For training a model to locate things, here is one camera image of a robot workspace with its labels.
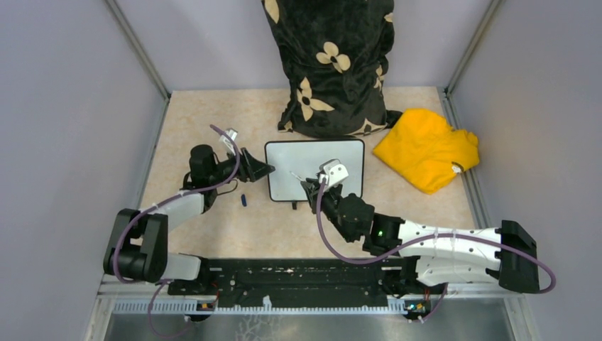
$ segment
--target white tablet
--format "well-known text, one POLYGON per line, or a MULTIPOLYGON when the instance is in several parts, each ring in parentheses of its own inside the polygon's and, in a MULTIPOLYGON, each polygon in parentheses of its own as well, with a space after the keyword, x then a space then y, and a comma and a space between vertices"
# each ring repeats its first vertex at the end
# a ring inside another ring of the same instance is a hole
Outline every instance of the white tablet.
POLYGON ((343 182, 342 195, 362 195, 366 149, 362 140, 270 141, 265 149, 266 162, 276 167, 276 171, 268 176, 273 201, 307 201, 299 180, 290 172, 304 179, 316 178, 320 165, 333 158, 338 158, 349 172, 343 182))

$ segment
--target black 3d-printed part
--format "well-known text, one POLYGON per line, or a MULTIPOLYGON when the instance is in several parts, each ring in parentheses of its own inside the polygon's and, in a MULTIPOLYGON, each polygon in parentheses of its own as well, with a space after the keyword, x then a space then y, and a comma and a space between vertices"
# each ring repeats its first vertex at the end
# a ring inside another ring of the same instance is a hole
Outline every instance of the black 3d-printed part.
MULTIPOLYGON (((140 211, 124 209, 115 218, 113 232, 103 259, 104 273, 114 275, 113 256, 121 233, 140 211)), ((168 264, 168 216, 147 215, 130 230, 117 260, 123 277, 154 283, 159 281, 168 264), (144 236, 142 245, 130 239, 144 236)))

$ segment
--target floral pattern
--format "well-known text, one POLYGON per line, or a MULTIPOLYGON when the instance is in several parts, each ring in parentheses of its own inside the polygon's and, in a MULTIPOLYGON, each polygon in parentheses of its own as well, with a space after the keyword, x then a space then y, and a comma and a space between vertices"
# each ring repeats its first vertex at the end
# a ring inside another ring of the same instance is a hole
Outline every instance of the floral pattern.
POLYGON ((332 66, 339 73, 343 73, 343 71, 347 71, 351 67, 349 56, 342 53, 339 54, 339 47, 330 41, 324 43, 324 52, 318 52, 316 59, 322 64, 332 63, 332 66))
POLYGON ((270 18, 278 23, 280 20, 280 9, 278 8, 278 2, 276 0, 265 0, 263 6, 266 8, 266 12, 270 15, 270 18))
POLYGON ((297 101, 301 104, 301 111, 303 112, 303 119, 305 121, 309 121, 309 119, 312 118, 314 110, 322 112, 331 112, 334 110, 334 108, 327 103, 312 98, 312 88, 307 77, 303 78, 299 87, 301 90, 297 89, 297 101))
POLYGON ((383 124, 382 126, 379 126, 378 124, 374 124, 374 123, 370 122, 368 119, 364 119, 363 125, 360 127, 360 129, 354 131, 353 133, 349 133, 349 135, 366 136, 366 135, 374 134, 377 131, 381 131, 386 127, 387 127, 387 124, 383 124))
POLYGON ((384 80, 385 75, 383 75, 383 66, 379 65, 378 69, 376 69, 376 84, 374 85, 374 89, 378 88, 382 92, 384 80))
POLYGON ((279 130, 279 133, 292 133, 292 121, 286 122, 284 129, 279 130))

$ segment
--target metal floor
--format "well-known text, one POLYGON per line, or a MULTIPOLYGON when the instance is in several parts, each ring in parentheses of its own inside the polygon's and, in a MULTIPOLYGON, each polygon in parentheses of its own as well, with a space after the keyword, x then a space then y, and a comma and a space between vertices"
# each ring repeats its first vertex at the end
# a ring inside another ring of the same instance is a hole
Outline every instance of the metal floor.
MULTIPOLYGON (((153 325, 170 335, 184 321, 177 315, 154 315, 153 325)), ((146 315, 113 315, 105 340, 164 339, 151 332, 146 315)), ((424 325, 392 315, 216 315, 176 340, 506 341, 513 336, 502 299, 451 299, 424 325)))

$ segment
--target cable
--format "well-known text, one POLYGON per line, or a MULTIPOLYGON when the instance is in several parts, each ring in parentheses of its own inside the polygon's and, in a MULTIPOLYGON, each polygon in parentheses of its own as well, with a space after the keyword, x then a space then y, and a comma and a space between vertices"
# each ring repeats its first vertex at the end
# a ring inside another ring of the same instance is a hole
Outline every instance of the cable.
POLYGON ((319 191, 318 191, 318 198, 317 198, 317 202, 316 202, 316 220, 317 220, 317 224, 318 224, 318 230, 320 233, 320 237, 322 238, 322 241, 324 242, 324 245, 326 246, 326 248, 328 250, 330 250, 330 252, 333 255, 335 255, 338 259, 341 259, 342 261, 345 261, 346 263, 355 264, 355 265, 372 264, 372 263, 376 263, 377 261, 382 261, 383 259, 389 257, 392 254, 398 253, 399 251, 405 249, 406 247, 408 247, 410 245, 418 244, 418 243, 424 242, 426 240, 436 239, 436 238, 458 238, 458 239, 470 240, 472 242, 487 244, 487 245, 491 245, 492 247, 498 247, 500 249, 510 251, 514 254, 517 254, 518 256, 521 256, 522 258, 527 259, 528 261, 531 261, 532 263, 534 263, 537 266, 539 266, 540 268, 542 268, 544 271, 547 272, 547 274, 549 276, 549 285, 548 285, 548 287, 543 288, 536 293, 549 293, 556 286, 556 275, 554 275, 554 272, 552 271, 552 269, 550 267, 548 267, 547 265, 543 264, 540 260, 531 256, 530 254, 520 251, 519 249, 509 247, 508 245, 491 242, 487 239, 482 239, 482 238, 478 238, 478 237, 474 237, 474 236, 465 236, 463 234, 455 234, 455 233, 439 233, 438 235, 430 234, 428 236, 418 237, 409 242, 400 244, 397 247, 395 247, 394 249, 391 249, 391 250, 385 252, 384 254, 381 254, 380 256, 377 256, 374 258, 370 258, 370 259, 347 258, 347 257, 343 256, 342 254, 340 254, 337 250, 334 249, 334 247, 328 242, 328 239, 326 238, 326 235, 324 234, 324 228, 322 226, 322 216, 321 215, 322 215, 322 198, 324 197, 324 188, 325 187, 326 187, 326 181, 324 180, 324 181, 322 181, 322 183, 320 183, 320 187, 319 187, 319 191))
MULTIPOLYGON (((173 335, 164 335, 164 334, 159 333, 155 329, 155 326, 153 325, 153 314, 152 314, 153 304, 155 303, 155 300, 157 299, 157 296, 161 292, 161 289, 163 289, 166 285, 168 285, 172 281, 173 281, 172 279, 162 279, 162 280, 160 280, 158 282, 159 283, 159 288, 153 294, 153 297, 150 299, 150 303, 148 304, 148 308, 146 308, 146 317, 148 319, 148 326, 150 327, 150 331, 153 332, 153 334, 157 335, 158 337, 160 337, 162 339, 175 339, 176 337, 180 337, 180 336, 184 335, 192 327, 192 323, 190 321, 187 321, 186 325, 184 326, 184 328, 182 328, 181 331, 179 331, 179 332, 177 332, 177 333, 175 333, 173 335)), ((215 288, 217 288, 217 285, 215 283, 212 283, 212 286, 214 286, 215 288)), ((215 300, 213 301, 213 303, 211 303, 211 306, 213 307, 212 310, 215 309, 215 304, 217 303, 217 300, 219 300, 219 290, 215 294, 215 300)))
POLYGON ((236 184, 234 184, 234 188, 232 188, 231 190, 227 190, 226 192, 217 193, 217 196, 219 197, 220 195, 232 193, 233 191, 235 191, 239 187, 239 181, 237 179, 234 179, 234 181, 236 182, 236 184))
POLYGON ((211 127, 211 129, 215 130, 218 134, 226 137, 226 139, 228 139, 228 141, 230 141, 230 143, 234 147, 234 157, 236 158, 236 164, 234 165, 234 169, 232 170, 232 174, 230 174, 230 176, 226 180, 218 183, 217 185, 213 185, 213 186, 209 186, 209 187, 205 187, 205 188, 199 188, 199 189, 196 189, 196 190, 190 190, 190 191, 185 192, 185 193, 174 195, 172 197, 169 197, 169 198, 165 199, 162 202, 159 202, 157 205, 149 207, 146 210, 138 213, 138 215, 136 215, 129 222, 129 224, 126 225, 126 228, 121 233, 121 236, 119 236, 119 240, 117 241, 117 245, 115 246, 115 252, 114 252, 114 255, 113 255, 113 273, 115 274, 115 277, 117 277, 117 279, 120 282, 122 282, 122 283, 133 283, 133 282, 136 282, 133 279, 125 279, 121 275, 121 273, 119 272, 119 262, 118 262, 118 260, 119 260, 119 252, 121 251, 121 248, 124 247, 124 242, 126 241, 128 233, 130 232, 130 230, 132 229, 132 227, 134 225, 136 225, 136 223, 140 220, 140 218, 144 217, 145 215, 147 215, 148 213, 151 213, 154 210, 157 210, 157 209, 161 208, 162 206, 165 206, 166 204, 172 202, 173 200, 176 200, 176 199, 179 199, 181 197, 185 197, 185 196, 191 195, 191 194, 197 194, 197 193, 202 193, 202 192, 207 192, 207 191, 210 191, 210 190, 214 190, 214 189, 216 189, 216 188, 218 188, 220 186, 223 186, 223 185, 229 183, 234 178, 234 176, 236 176, 236 172, 239 170, 239 166, 241 164, 241 155, 239 153, 238 147, 234 143, 234 140, 232 140, 232 138, 230 136, 228 136, 228 134, 226 134, 220 128, 214 126, 213 124, 210 124, 209 126, 211 127))
POLYGON ((437 309, 439 309, 439 306, 441 305, 441 302, 443 302, 443 298, 445 297, 445 295, 447 295, 447 283, 445 283, 445 286, 443 287, 443 292, 441 293, 441 296, 439 297, 437 303, 435 303, 433 309, 431 309, 431 311, 428 314, 426 314, 425 317, 419 318, 418 320, 411 320, 411 322, 427 322, 433 316, 434 312, 436 312, 437 309))

